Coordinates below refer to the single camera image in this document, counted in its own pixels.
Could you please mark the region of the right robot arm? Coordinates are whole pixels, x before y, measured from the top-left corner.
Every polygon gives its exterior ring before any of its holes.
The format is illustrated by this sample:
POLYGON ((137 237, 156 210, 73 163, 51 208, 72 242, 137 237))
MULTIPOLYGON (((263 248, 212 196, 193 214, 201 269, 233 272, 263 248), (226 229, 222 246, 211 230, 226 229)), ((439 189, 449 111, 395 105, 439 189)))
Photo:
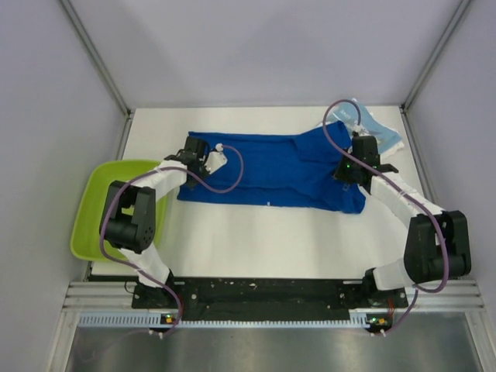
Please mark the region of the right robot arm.
POLYGON ((382 305, 393 290, 437 280, 445 284, 471 272, 467 217, 433 204, 408 186, 397 168, 382 164, 374 137, 353 136, 334 178, 360 186, 408 230, 403 257, 365 272, 361 294, 368 305, 382 305))

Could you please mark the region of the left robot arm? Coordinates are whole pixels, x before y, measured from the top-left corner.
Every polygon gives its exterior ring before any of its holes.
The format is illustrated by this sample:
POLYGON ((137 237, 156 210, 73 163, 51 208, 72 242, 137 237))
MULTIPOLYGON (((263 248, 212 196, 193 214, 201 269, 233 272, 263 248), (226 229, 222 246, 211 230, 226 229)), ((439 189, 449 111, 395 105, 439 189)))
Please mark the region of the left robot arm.
POLYGON ((104 257, 134 269, 139 282, 150 288, 150 300, 162 308, 174 302, 176 290, 169 281, 171 269, 154 244, 156 205, 175 188, 193 187, 206 179, 210 153, 206 141, 188 136, 182 149, 151 170, 108 186, 99 226, 100 250, 104 257))

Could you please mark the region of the royal blue t-shirt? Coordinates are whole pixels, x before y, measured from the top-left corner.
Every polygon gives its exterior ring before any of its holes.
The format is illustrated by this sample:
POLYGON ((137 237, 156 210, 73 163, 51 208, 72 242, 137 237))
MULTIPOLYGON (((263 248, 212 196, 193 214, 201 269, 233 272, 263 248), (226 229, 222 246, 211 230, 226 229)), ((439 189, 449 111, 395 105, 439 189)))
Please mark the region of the royal blue t-shirt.
POLYGON ((193 132, 210 145, 222 143, 227 165, 207 180, 209 189, 181 187, 178 199, 230 205, 317 208, 360 214, 366 198, 359 187, 337 181, 340 149, 351 138, 337 121, 298 135, 193 132))

